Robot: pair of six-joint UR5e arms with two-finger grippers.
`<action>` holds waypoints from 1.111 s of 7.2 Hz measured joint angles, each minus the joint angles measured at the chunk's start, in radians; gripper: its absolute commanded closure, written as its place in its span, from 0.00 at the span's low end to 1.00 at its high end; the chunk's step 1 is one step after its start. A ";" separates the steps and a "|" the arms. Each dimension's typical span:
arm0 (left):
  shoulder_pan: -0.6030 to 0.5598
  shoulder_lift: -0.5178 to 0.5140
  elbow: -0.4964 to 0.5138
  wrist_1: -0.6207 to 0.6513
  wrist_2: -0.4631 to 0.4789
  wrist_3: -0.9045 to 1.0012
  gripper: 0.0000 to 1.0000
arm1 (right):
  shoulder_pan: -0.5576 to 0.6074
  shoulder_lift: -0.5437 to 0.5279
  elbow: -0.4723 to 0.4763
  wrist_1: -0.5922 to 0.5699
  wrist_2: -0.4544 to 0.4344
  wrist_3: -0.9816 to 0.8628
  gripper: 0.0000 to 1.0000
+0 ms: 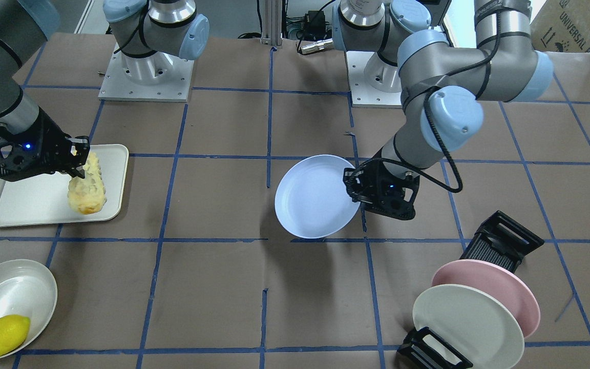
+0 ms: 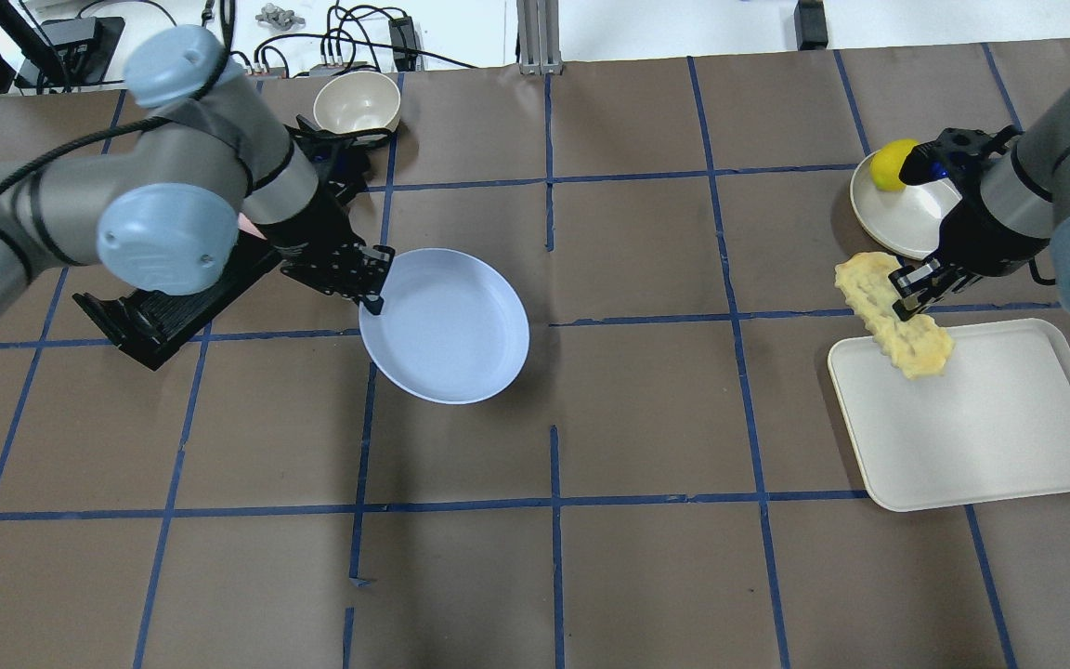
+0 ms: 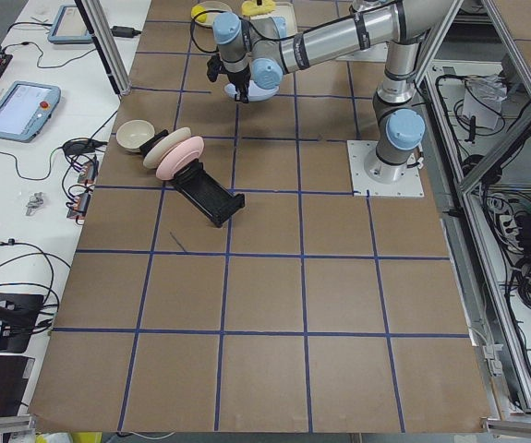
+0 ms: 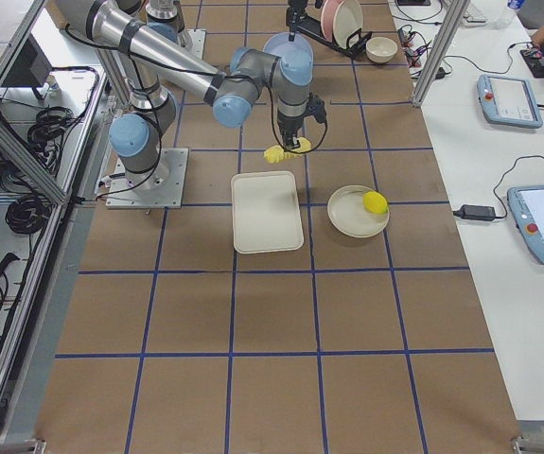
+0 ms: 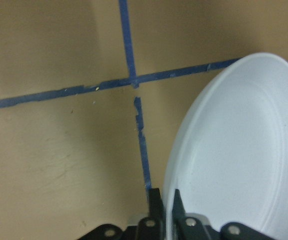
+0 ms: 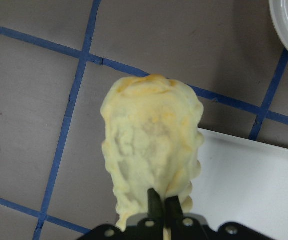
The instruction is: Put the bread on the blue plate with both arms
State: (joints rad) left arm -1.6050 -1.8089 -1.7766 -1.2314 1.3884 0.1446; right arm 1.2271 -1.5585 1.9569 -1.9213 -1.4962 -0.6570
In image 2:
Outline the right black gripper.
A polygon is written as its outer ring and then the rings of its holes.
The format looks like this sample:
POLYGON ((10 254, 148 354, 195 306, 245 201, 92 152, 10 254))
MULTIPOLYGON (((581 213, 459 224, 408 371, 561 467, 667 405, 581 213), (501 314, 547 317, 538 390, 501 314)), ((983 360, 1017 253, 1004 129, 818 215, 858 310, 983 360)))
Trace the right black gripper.
POLYGON ((937 249, 918 267, 893 271, 895 316, 908 322, 946 294, 989 278, 1007 278, 1049 245, 1043 238, 1007 228, 972 204, 959 204, 941 223, 937 249))

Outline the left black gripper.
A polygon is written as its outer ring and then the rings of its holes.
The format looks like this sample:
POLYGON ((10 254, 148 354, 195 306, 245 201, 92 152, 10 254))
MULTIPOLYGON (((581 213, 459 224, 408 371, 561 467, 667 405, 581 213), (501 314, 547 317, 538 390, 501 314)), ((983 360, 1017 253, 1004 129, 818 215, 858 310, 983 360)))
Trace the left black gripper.
POLYGON ((316 292, 360 302, 371 316, 381 316, 381 293, 396 250, 369 245, 354 232, 343 204, 330 191, 314 191, 296 215, 268 224, 265 238, 279 250, 285 276, 316 292))

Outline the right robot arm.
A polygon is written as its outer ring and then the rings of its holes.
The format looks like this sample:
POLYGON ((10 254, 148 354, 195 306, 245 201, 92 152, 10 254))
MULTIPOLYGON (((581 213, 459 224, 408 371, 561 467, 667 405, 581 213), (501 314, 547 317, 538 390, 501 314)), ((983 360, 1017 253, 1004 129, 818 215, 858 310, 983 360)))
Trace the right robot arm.
POLYGON ((897 318, 910 321, 948 293, 1005 278, 1041 250, 1070 314, 1070 88, 1026 131, 944 130, 910 150, 899 177, 908 186, 948 179, 960 200, 941 221, 935 249, 889 275, 897 318))

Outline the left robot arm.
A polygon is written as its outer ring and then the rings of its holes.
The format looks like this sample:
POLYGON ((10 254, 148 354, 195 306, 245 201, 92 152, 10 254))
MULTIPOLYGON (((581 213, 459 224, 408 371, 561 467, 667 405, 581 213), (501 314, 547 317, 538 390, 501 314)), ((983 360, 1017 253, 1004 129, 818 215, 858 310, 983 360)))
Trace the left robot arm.
POLYGON ((132 293, 73 301, 156 370, 273 269, 383 310, 395 250, 354 232, 346 207, 389 126, 284 125, 199 26, 141 44, 124 83, 144 119, 0 164, 0 319, 44 271, 102 264, 132 293))

